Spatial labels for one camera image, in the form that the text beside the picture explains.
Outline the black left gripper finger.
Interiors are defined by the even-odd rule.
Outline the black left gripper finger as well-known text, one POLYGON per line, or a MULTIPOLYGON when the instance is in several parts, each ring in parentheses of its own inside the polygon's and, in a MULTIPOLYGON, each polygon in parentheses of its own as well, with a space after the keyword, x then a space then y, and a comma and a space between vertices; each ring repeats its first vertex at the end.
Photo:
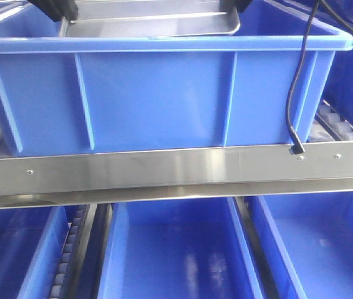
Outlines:
POLYGON ((59 12, 54 1, 50 0, 31 0, 31 3, 42 11, 52 21, 60 21, 62 14, 59 12))
POLYGON ((74 0, 55 0, 55 7, 59 14, 66 19, 78 18, 78 6, 74 0))

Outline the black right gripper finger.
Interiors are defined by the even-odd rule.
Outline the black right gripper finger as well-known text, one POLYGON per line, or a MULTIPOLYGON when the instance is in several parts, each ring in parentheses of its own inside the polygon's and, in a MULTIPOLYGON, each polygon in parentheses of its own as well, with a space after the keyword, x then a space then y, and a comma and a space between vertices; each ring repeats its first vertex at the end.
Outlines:
POLYGON ((236 0, 219 0, 218 10, 219 11, 232 11, 236 9, 236 0))
POLYGON ((236 10, 238 12, 244 12, 251 3, 252 0, 235 0, 236 10))

